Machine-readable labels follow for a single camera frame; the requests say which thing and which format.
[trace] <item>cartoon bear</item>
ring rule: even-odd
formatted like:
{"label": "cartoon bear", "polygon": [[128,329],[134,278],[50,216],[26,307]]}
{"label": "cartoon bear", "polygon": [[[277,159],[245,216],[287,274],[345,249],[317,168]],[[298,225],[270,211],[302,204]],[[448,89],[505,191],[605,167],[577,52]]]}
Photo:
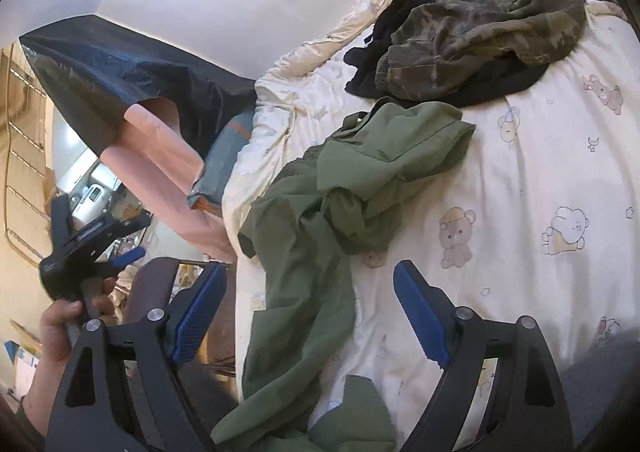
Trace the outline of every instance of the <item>cartoon bear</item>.
{"label": "cartoon bear", "polygon": [[473,210],[462,210],[453,207],[447,210],[440,220],[440,244],[444,247],[444,258],[441,265],[462,268],[471,259],[469,239],[471,239],[471,225],[476,221]]}
{"label": "cartoon bear", "polygon": [[598,77],[595,75],[590,75],[589,79],[583,76],[582,84],[586,90],[591,90],[596,93],[600,101],[616,115],[620,115],[620,113],[622,113],[622,105],[625,100],[622,98],[620,86],[615,86],[613,89],[609,89],[600,82]]}
{"label": "cartoon bear", "polygon": [[596,346],[611,342],[620,333],[620,324],[614,318],[602,317],[596,333]]}
{"label": "cartoon bear", "polygon": [[579,208],[560,207],[551,226],[542,232],[542,251],[548,255],[575,252],[584,248],[584,231],[589,220]]}
{"label": "cartoon bear", "polygon": [[520,112],[516,108],[511,108],[509,112],[498,118],[498,127],[500,127],[500,138],[509,144],[511,149],[518,136],[518,126],[520,125]]}

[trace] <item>green garment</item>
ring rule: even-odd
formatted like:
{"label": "green garment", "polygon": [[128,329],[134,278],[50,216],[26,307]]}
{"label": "green garment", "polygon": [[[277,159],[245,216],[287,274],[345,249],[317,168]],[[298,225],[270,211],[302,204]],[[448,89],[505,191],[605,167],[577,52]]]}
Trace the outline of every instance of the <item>green garment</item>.
{"label": "green garment", "polygon": [[[400,202],[461,161],[475,129],[442,102],[404,109],[385,98],[362,116],[347,117],[324,145],[285,165],[240,230],[242,251],[258,255],[267,288],[244,363],[246,401],[211,434],[231,450],[273,433],[306,432],[319,374],[353,331],[348,254],[386,249],[401,222]],[[372,421],[370,430],[385,423]],[[256,450],[288,450],[265,445]]]}

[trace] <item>white bed sheet with cartoon bears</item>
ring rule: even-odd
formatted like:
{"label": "white bed sheet with cartoon bears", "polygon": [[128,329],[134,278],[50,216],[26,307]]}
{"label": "white bed sheet with cartoon bears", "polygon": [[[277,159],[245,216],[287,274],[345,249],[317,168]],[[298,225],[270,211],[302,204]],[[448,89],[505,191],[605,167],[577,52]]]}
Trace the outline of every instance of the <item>white bed sheet with cartoon bears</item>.
{"label": "white bed sheet with cartoon bears", "polygon": [[[361,0],[326,39],[286,55],[258,81],[252,140],[223,201],[237,250],[251,201],[285,163],[321,143],[344,116],[371,107],[344,92],[355,68],[342,57],[364,45],[366,27],[390,1]],[[353,258],[356,327],[326,366],[311,423],[340,403],[348,374],[373,380],[398,446],[423,412],[441,371],[425,358],[394,294],[393,268],[403,259],[482,317],[535,317],[560,369],[593,346],[638,337],[640,43],[616,5],[588,0],[586,12],[577,48],[538,83],[464,109],[477,126],[464,162],[402,207],[402,229],[386,254]],[[263,307],[264,270],[240,255],[240,374],[252,311]],[[492,366],[482,372],[459,444],[479,424]]]}

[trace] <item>bed sheet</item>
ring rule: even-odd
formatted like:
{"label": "bed sheet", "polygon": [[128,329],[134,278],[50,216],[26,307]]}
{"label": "bed sheet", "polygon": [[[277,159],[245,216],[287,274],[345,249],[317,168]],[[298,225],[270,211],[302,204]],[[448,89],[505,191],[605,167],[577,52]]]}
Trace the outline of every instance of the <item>bed sheet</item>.
{"label": "bed sheet", "polygon": [[[285,163],[322,143],[346,115],[372,106],[344,92],[355,68],[342,58],[364,45],[390,1],[360,0],[325,39],[285,55],[256,84],[252,139],[223,198],[239,254],[239,377],[252,312],[264,308],[265,282],[258,259],[239,251],[238,230]],[[454,304],[484,318],[535,317],[559,369],[594,346],[638,339],[640,43],[615,4],[588,0],[586,12],[577,48],[538,83],[463,110],[463,119],[477,126],[465,161],[406,202],[388,252],[353,257],[353,337],[322,374],[310,424],[340,404],[348,374],[372,379],[398,430],[398,446],[418,421],[441,371],[425,358],[394,294],[392,271],[402,259],[413,260]],[[440,234],[462,218],[471,227],[464,243],[471,258],[450,262]],[[475,434],[494,369],[494,360],[485,363],[459,445]]]}

